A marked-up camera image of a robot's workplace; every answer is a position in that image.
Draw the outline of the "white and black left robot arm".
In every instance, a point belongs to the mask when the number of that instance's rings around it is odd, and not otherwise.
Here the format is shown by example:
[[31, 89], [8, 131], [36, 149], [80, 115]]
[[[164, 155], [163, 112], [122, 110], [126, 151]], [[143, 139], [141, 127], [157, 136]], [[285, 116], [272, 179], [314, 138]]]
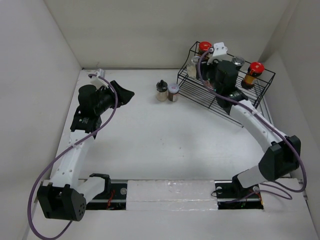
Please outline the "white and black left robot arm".
[[126, 105], [134, 92], [124, 89], [116, 81], [111, 86], [96, 88], [87, 84], [78, 90], [78, 107], [70, 127], [69, 145], [47, 185], [41, 185], [37, 198], [45, 218], [80, 221], [87, 204], [96, 196], [107, 198], [111, 195], [110, 176], [92, 173], [82, 184], [78, 183], [83, 163], [88, 150], [102, 125], [101, 115], [108, 109]]

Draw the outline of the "red lid chili jar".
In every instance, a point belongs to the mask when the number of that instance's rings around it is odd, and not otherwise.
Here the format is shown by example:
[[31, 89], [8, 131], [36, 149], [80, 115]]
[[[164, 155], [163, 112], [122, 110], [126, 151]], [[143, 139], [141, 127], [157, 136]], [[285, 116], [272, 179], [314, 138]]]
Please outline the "red lid chili jar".
[[208, 51], [212, 47], [212, 44], [208, 41], [201, 41], [198, 44], [198, 49], [197, 49], [197, 56], [201, 57], [203, 53]]
[[248, 69], [245, 77], [241, 81], [241, 86], [246, 89], [250, 90], [255, 86], [255, 82], [257, 78], [264, 72], [265, 67], [260, 62], [252, 62]]

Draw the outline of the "wide clear glass jar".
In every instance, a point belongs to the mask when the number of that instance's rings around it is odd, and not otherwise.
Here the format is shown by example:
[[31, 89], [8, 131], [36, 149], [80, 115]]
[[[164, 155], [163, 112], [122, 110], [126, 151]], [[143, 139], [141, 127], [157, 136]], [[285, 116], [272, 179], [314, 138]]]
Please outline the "wide clear glass jar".
[[196, 79], [197, 78], [197, 64], [200, 57], [198, 55], [193, 56], [190, 62], [186, 66], [187, 74], [190, 78]]

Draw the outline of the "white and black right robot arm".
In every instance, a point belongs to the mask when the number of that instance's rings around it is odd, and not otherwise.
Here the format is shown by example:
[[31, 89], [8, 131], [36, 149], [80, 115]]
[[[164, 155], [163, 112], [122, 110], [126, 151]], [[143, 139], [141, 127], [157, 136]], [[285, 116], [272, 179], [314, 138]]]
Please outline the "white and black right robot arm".
[[215, 59], [211, 64], [201, 60], [196, 65], [196, 71], [197, 78], [217, 98], [218, 105], [247, 129], [263, 151], [257, 165], [232, 178], [231, 186], [227, 189], [232, 198], [235, 201], [244, 198], [259, 184], [275, 183], [298, 168], [302, 170], [305, 182], [306, 170], [300, 157], [300, 139], [279, 131], [256, 110], [245, 93], [236, 86], [236, 65], [227, 60]]

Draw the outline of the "black collar pepper shaker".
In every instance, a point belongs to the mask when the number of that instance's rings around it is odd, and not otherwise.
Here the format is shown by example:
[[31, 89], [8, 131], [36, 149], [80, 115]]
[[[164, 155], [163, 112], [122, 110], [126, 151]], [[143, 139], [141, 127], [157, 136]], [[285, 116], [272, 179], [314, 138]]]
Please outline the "black collar pepper shaker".
[[231, 62], [235, 65], [235, 68], [240, 71], [246, 61], [240, 56], [233, 56]]

